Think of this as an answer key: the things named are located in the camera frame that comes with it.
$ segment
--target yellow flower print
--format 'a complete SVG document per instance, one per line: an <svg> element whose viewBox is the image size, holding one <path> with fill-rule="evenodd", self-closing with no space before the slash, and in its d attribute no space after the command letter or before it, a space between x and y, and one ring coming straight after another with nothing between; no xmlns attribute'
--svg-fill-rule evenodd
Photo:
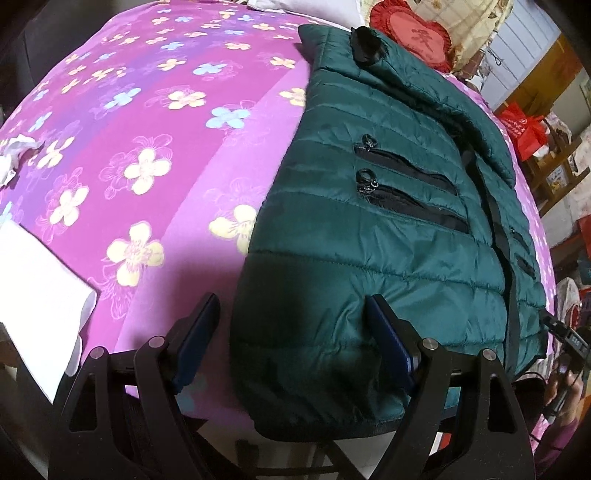
<svg viewBox="0 0 591 480"><path fill-rule="evenodd" d="M164 248L156 240L148 243L152 227L139 222L129 229L129 239L118 238L109 245L107 258L113 263L123 262L117 269L117 283L122 287L137 287L144 267L159 267L164 263Z"/></svg>
<svg viewBox="0 0 591 480"><path fill-rule="evenodd" d="M49 223L55 225L64 220L65 226L72 226L80 216L80 209L82 202L88 196L89 188L80 187L74 193L71 190L66 190L60 196L60 204L53 211L49 217Z"/></svg>
<svg viewBox="0 0 591 480"><path fill-rule="evenodd" d="M82 70L84 70L86 67L84 65L80 65L79 67L76 67L74 70L70 70L68 72L68 75L75 75L76 73L81 72Z"/></svg>
<svg viewBox="0 0 591 480"><path fill-rule="evenodd" d="M166 158L156 160L153 148L144 148L138 155L138 162L129 165L123 175L128 180L136 179L131 189L136 195L143 195L154 185L154 177L166 175L170 166Z"/></svg>
<svg viewBox="0 0 591 480"><path fill-rule="evenodd" d="M68 93L72 87L75 87L79 83L80 83L80 80L78 80L78 79L72 80L70 83L68 83L68 85L66 85L64 88L61 89L61 94L63 95L64 93Z"/></svg>
<svg viewBox="0 0 591 480"><path fill-rule="evenodd" d="M164 40L166 40L166 37L156 37L156 38L153 38L152 40L146 40L146 43L148 45L154 45L155 43L158 43L159 41L164 41Z"/></svg>
<svg viewBox="0 0 591 480"><path fill-rule="evenodd" d="M223 10L223 11L221 11L219 14L222 16L222 18L223 18L224 20L227 20L227 19L228 19L228 18L230 18L232 15L236 15L236 12L232 12L232 11L230 11L230 10Z"/></svg>
<svg viewBox="0 0 591 480"><path fill-rule="evenodd" d="M230 50L248 50L251 46L248 43L226 43L226 48Z"/></svg>
<svg viewBox="0 0 591 480"><path fill-rule="evenodd" d="M106 69L106 70L97 70L96 72L94 72L92 74L92 77L94 79L96 79L96 81L98 82L99 80L102 80L104 78L107 77L107 75L109 73L111 73L114 69Z"/></svg>
<svg viewBox="0 0 591 480"><path fill-rule="evenodd" d="M128 37L123 42L121 42L119 45L129 45L130 43L133 43L134 41L136 41L138 38L139 37Z"/></svg>
<svg viewBox="0 0 591 480"><path fill-rule="evenodd" d="M159 64L158 68L160 70L162 70L163 72L167 72L167 71L175 68L177 65L182 65L183 63L187 63L187 62L185 60L168 59L164 63Z"/></svg>
<svg viewBox="0 0 591 480"><path fill-rule="evenodd" d="M73 53L72 55L70 55L67 59L66 59L66 64L70 64L72 63L74 60L76 60L78 58L78 55L76 55L75 53Z"/></svg>
<svg viewBox="0 0 591 480"><path fill-rule="evenodd" d="M275 30L275 27L272 27L266 23L259 23L258 25L253 25L253 28L258 28L259 30Z"/></svg>
<svg viewBox="0 0 591 480"><path fill-rule="evenodd" d="M129 31L127 32L123 32L123 33L117 33L117 35L113 35L113 38L111 38L109 40L109 42L112 41L117 41L117 40L121 40L122 38L125 38L125 36L129 33Z"/></svg>
<svg viewBox="0 0 591 480"><path fill-rule="evenodd" d="M235 221L218 217L209 224L209 231L219 238L236 238L238 251L246 255L251 241L252 229L255 226L256 210L250 205L238 205L234 208Z"/></svg>
<svg viewBox="0 0 591 480"><path fill-rule="evenodd" d="M193 92L188 95L181 91L176 91L171 93L168 98L170 98L173 102L168 106L170 110L180 110L184 106L202 106L205 105L205 93L203 92Z"/></svg>
<svg viewBox="0 0 591 480"><path fill-rule="evenodd" d="M290 60L290 59L281 59L279 57L273 57L272 60L270 60L271 65L275 65L277 67L287 67L289 69L294 69L296 67L296 61L295 60Z"/></svg>
<svg viewBox="0 0 591 480"><path fill-rule="evenodd" d="M64 158L64 155L61 154L62 150L65 150L70 145L72 145L74 139L75 137L70 137L66 139L66 141L60 148L56 148L58 140L49 145L49 147L47 147L45 156L41 160L39 160L37 168L43 168L45 166L47 166L48 168L55 167L59 162L61 162L61 159Z"/></svg>
<svg viewBox="0 0 591 480"><path fill-rule="evenodd" d="M303 88L292 88L290 92L280 92L283 98L289 98L295 106L306 106L306 91Z"/></svg>

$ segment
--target white wall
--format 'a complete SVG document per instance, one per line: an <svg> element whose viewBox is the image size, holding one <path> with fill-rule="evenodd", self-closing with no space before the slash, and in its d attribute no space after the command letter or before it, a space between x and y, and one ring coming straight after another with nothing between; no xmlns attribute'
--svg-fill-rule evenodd
<svg viewBox="0 0 591 480"><path fill-rule="evenodd" d="M587 106L581 83L589 78L585 70L576 76L573 83L563 92L552 111L568 125L573 135L579 135L585 128L591 125L591 111Z"/></svg>
<svg viewBox="0 0 591 480"><path fill-rule="evenodd" d="M532 0L515 0L513 12L489 48L502 64L498 66L494 56L487 53L492 73L482 96L493 110L525 80L559 35L559 28Z"/></svg>

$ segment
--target zipper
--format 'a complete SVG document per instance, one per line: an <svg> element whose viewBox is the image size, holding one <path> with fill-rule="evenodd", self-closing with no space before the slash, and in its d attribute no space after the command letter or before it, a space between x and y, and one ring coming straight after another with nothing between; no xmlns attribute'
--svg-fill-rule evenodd
<svg viewBox="0 0 591 480"><path fill-rule="evenodd" d="M355 145L354 150L355 154L364 160L380 167L394 170L407 177L428 183L452 195L457 195L456 186L445 176L437 173L428 173L410 163L402 155L376 148L378 141L371 135L365 134L361 141L362 143Z"/></svg>
<svg viewBox="0 0 591 480"><path fill-rule="evenodd" d="M398 189L381 185L376 174L368 168L359 170L355 174L355 180L357 192L372 205L461 233L469 233L468 223L451 210L427 205Z"/></svg>
<svg viewBox="0 0 591 480"><path fill-rule="evenodd" d="M525 258L520 257L519 255L515 256L517 259L517 265L520 269L522 269L527 275L535 280L535 270L529 263L525 261Z"/></svg>
<svg viewBox="0 0 591 480"><path fill-rule="evenodd" d="M509 227L509 231L510 231L511 235L513 236L513 238L518 243L520 243L523 248L525 248L525 251L529 252L530 249L528 248L527 244L525 243L523 236L519 232L517 232L513 227Z"/></svg>

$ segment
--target red bag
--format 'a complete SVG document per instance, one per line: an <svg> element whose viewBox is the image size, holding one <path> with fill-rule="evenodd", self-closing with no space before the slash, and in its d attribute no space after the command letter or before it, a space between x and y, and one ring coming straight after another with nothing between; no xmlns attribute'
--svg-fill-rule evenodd
<svg viewBox="0 0 591 480"><path fill-rule="evenodd" d="M521 161L529 160L535 152L548 144L546 129L540 123L543 118L543 116L527 116L515 102L503 110L499 116L499 120L507 128L517 158Z"/></svg>

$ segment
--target green puffer jacket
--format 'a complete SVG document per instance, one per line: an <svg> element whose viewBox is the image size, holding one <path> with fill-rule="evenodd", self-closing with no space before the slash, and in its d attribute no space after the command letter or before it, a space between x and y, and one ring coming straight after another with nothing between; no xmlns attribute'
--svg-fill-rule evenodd
<svg viewBox="0 0 591 480"><path fill-rule="evenodd" d="M233 384L257 431L277 440L397 427L408 399L363 321L368 295L454 351L494 349L510 376L545 354L545 294L501 133L374 35L385 55L360 67L349 33L300 27L314 58L306 110L238 285ZM446 407L457 401L450 390Z"/></svg>

